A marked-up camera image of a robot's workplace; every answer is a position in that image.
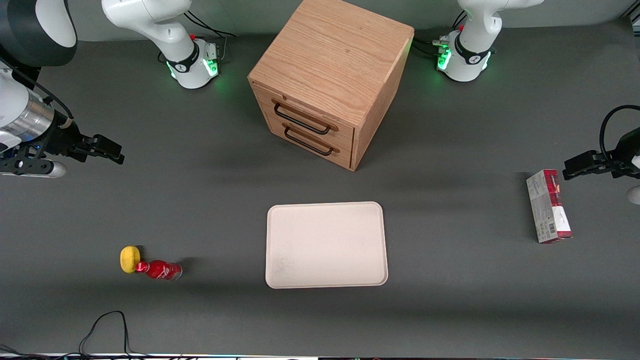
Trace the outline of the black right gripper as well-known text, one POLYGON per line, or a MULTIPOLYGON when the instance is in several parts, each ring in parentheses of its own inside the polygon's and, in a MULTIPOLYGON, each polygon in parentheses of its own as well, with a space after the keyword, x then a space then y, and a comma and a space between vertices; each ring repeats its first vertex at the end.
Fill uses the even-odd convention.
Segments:
POLYGON ((48 153, 67 157, 78 162, 86 162, 88 157, 100 157, 121 166, 125 155, 122 146, 101 134, 94 135, 94 150, 86 141, 91 137, 83 135, 73 120, 55 119, 48 137, 48 153))

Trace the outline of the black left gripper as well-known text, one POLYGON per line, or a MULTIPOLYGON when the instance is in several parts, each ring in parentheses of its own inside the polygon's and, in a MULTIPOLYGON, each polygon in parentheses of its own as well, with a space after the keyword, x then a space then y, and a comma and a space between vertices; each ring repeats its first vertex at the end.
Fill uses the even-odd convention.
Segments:
POLYGON ((588 150, 564 162, 562 176, 565 181, 588 174, 611 173, 613 179, 621 177, 640 178, 640 128, 635 128, 620 137, 610 157, 616 168, 613 170, 608 163, 607 153, 598 150, 588 150))

